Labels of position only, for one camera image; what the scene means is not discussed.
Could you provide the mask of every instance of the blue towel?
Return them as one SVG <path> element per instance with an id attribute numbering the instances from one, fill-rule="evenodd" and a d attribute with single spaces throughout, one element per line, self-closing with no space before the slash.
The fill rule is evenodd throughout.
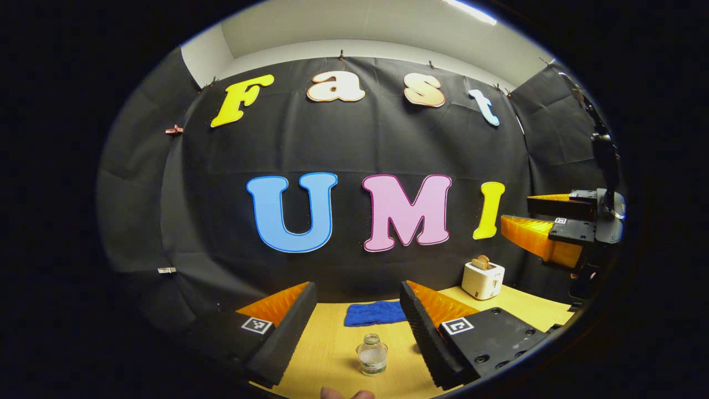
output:
<path id="1" fill-rule="evenodd" d="M 406 320 L 401 303 L 375 302 L 367 305 L 350 305 L 345 316 L 346 327 L 371 326 L 373 324 L 398 323 Z"/>

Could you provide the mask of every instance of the table surface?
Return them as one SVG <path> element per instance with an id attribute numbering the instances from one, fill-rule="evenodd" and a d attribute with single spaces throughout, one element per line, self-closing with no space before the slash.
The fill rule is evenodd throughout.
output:
<path id="1" fill-rule="evenodd" d="M 477 300 L 460 287 L 439 292 L 478 310 L 501 307 L 540 331 L 547 331 L 554 324 L 566 324 L 573 315 L 567 304 L 506 285 L 502 286 L 499 295 L 488 300 Z M 293 399 L 319 398 L 322 386 L 334 388 L 346 398 L 362 389 L 373 392 L 376 399 L 423 399 L 446 392 L 433 383 L 408 322 L 345 327 L 345 315 L 350 305 L 316 305 L 281 383 L 268 391 Z M 364 335 L 370 332 L 378 334 L 389 347 L 386 370 L 375 376 L 365 376 L 359 371 L 355 353 Z"/>

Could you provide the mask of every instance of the pink letter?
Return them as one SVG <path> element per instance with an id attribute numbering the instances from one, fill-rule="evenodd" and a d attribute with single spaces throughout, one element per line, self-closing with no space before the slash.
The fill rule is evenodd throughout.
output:
<path id="1" fill-rule="evenodd" d="M 448 240 L 450 234 L 445 229 L 445 210 L 450 185 L 448 176 L 427 176 L 411 204 L 395 176 L 366 177 L 362 187 L 372 195 L 372 237 L 364 243 L 364 249 L 380 252 L 394 247 L 395 241 L 389 236 L 389 220 L 404 246 L 411 244 L 422 220 L 423 229 L 416 242 L 433 245 Z"/>

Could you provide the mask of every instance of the ceiling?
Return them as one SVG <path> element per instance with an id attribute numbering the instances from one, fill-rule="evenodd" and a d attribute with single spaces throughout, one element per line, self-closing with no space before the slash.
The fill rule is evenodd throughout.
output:
<path id="1" fill-rule="evenodd" d="M 221 27 L 235 58 L 311 40 L 379 40 L 442 53 L 517 86 L 544 67 L 539 57 L 554 58 L 500 21 L 493 26 L 442 0 L 269 0 Z"/>

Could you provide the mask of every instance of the blue letter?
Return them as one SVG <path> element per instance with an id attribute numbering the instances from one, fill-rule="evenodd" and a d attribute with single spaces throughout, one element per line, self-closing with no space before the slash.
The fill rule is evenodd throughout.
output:
<path id="1" fill-rule="evenodd" d="M 480 108 L 480 112 L 482 112 L 483 116 L 485 116 L 485 120 L 488 121 L 492 126 L 499 126 L 500 119 L 498 119 L 497 116 L 494 116 L 492 112 L 490 112 L 490 107 L 492 106 L 492 103 L 490 102 L 490 100 L 485 98 L 483 92 L 478 89 L 475 89 L 469 90 L 468 94 L 470 94 L 470 97 L 475 98 L 475 101 L 478 103 L 478 107 Z"/>
<path id="2" fill-rule="evenodd" d="M 311 229 L 293 234 L 283 223 L 281 193 L 288 180 L 280 176 L 256 177 L 249 180 L 246 190 L 254 197 L 256 229 L 261 240 L 282 252 L 310 252 L 325 245 L 333 233 L 333 211 L 330 208 L 330 189 L 337 184 L 332 173 L 308 173 L 300 184 L 308 190 L 311 203 Z"/>

